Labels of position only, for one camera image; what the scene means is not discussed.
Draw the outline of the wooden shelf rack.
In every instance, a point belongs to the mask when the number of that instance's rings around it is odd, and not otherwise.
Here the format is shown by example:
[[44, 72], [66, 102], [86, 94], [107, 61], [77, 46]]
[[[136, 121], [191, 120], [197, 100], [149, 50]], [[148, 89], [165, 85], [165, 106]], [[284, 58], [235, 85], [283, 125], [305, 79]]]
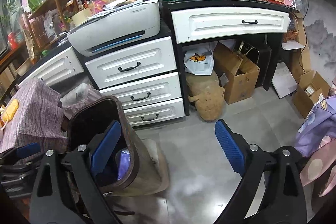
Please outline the wooden shelf rack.
[[78, 0], [26, 0], [29, 12], [24, 11], [23, 30], [32, 61], [70, 30], [71, 17], [80, 12]]

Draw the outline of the red tin can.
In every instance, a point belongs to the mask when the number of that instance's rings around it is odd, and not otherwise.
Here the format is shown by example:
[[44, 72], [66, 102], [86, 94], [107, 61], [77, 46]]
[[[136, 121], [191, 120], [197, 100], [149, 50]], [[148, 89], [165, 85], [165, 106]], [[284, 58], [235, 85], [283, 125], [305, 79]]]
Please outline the red tin can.
[[14, 32], [10, 32], [7, 36], [7, 39], [11, 50], [15, 50], [18, 48], [18, 43], [16, 41]]

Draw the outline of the open cardboard box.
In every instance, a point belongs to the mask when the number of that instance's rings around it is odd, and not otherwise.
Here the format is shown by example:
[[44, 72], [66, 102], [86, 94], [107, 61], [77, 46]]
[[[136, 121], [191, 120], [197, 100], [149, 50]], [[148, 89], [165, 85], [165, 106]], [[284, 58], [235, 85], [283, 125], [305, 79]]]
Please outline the open cardboard box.
[[222, 43], [214, 53], [214, 71], [225, 89], [228, 105], [250, 98], [255, 90], [260, 68], [245, 56], [239, 56]]

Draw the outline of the purple plastic wrapper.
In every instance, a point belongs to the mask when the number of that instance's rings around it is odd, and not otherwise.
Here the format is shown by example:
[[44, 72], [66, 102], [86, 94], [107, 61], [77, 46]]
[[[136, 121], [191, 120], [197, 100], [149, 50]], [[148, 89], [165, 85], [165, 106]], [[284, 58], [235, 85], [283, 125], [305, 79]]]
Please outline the purple plastic wrapper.
[[117, 180], [121, 180], [127, 173], [130, 166], [130, 153], [127, 148], [120, 150], [116, 155], [117, 163]]

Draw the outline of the brown plush toy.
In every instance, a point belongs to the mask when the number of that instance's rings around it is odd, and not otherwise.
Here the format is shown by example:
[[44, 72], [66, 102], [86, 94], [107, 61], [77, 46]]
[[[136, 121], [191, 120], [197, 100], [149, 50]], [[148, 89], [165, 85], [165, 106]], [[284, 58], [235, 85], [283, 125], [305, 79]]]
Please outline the brown plush toy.
[[220, 117], [224, 108], [224, 87], [219, 85], [215, 71], [209, 76], [186, 73], [188, 101], [195, 105], [198, 115], [207, 122]]

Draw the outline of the dark brown trash bin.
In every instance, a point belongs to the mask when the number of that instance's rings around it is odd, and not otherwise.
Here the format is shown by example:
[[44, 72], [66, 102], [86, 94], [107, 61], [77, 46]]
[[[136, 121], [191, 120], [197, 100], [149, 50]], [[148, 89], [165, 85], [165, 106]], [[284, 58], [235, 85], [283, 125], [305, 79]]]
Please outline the dark brown trash bin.
[[[72, 116], [68, 128], [68, 151], [84, 144], [90, 155], [94, 149], [92, 139], [103, 134], [113, 120], [121, 125], [121, 137], [102, 173], [94, 181], [103, 194], [112, 196], [145, 196], [164, 191], [169, 186], [169, 172], [165, 156], [159, 145], [151, 139], [140, 139], [128, 122], [121, 102], [115, 96], [105, 96], [81, 108]], [[130, 166], [126, 175], [117, 180], [117, 153], [127, 148]]]

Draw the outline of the yellow foam net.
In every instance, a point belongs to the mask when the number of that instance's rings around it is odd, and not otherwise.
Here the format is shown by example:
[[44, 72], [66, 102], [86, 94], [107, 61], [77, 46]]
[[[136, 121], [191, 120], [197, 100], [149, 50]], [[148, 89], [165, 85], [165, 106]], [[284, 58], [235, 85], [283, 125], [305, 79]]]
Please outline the yellow foam net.
[[2, 121], [5, 123], [11, 121], [14, 118], [18, 108], [19, 101], [17, 99], [13, 99], [4, 109], [4, 112], [1, 116]]

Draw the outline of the white printer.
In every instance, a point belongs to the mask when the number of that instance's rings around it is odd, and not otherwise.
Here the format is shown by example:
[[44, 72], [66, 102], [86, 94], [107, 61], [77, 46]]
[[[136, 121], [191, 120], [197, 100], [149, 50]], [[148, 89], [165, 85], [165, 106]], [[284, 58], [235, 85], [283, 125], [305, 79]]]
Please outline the white printer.
[[156, 0], [104, 10], [91, 16], [67, 35], [71, 46], [83, 56], [151, 38], [161, 28], [159, 4]]

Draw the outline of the white drawer cabinet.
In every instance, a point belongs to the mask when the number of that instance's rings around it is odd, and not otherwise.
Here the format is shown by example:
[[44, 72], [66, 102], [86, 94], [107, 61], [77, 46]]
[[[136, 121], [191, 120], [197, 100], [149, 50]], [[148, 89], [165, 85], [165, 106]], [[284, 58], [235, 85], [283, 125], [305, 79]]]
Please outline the white drawer cabinet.
[[171, 37], [123, 48], [86, 62], [102, 96], [115, 96], [133, 127], [185, 116]]

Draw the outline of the beige tape roll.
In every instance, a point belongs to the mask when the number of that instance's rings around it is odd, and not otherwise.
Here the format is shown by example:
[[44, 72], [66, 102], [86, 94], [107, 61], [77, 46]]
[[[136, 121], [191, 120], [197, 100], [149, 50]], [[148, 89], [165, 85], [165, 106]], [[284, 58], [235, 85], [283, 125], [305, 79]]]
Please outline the beige tape roll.
[[85, 21], [88, 20], [92, 16], [91, 10], [86, 8], [77, 12], [75, 15], [72, 16], [72, 22], [74, 23], [75, 27], [83, 24]]

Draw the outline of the white plastic bag orange print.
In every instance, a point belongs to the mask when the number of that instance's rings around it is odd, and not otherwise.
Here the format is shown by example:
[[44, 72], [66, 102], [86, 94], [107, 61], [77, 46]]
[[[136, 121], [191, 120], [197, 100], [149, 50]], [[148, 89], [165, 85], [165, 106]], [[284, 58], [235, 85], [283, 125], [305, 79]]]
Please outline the white plastic bag orange print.
[[209, 46], [192, 48], [185, 53], [185, 71], [196, 76], [210, 76], [214, 68], [213, 52]]

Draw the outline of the white desk drawer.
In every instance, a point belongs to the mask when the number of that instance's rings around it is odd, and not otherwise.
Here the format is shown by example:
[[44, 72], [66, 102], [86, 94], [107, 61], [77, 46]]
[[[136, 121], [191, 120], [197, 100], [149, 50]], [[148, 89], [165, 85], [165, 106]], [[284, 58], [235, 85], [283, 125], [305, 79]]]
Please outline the white desk drawer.
[[252, 7], [204, 7], [171, 13], [178, 44], [234, 35], [284, 34], [287, 12]]

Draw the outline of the small cardboard box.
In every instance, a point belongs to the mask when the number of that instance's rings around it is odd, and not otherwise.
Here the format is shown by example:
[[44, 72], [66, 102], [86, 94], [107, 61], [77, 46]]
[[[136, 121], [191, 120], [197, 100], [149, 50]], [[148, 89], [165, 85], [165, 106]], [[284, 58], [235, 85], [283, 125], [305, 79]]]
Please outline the small cardboard box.
[[306, 118], [318, 101], [327, 98], [330, 88], [318, 72], [309, 71], [300, 76], [292, 102], [298, 112]]

